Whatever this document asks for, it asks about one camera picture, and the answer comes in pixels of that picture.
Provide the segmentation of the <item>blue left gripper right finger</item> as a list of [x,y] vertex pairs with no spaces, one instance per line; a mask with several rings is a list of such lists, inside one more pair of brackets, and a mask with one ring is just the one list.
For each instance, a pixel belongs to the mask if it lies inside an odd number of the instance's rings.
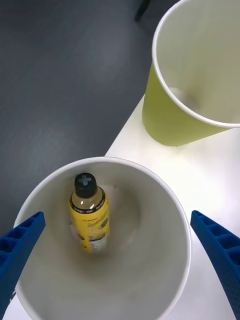
[[201,212],[190,225],[208,255],[235,318],[240,318],[240,238]]

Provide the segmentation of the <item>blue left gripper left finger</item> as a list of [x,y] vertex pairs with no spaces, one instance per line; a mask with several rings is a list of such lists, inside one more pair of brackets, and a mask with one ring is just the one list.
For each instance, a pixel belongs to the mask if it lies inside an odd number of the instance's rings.
[[44,213],[40,211],[0,238],[0,317],[5,315],[16,284],[45,226]]

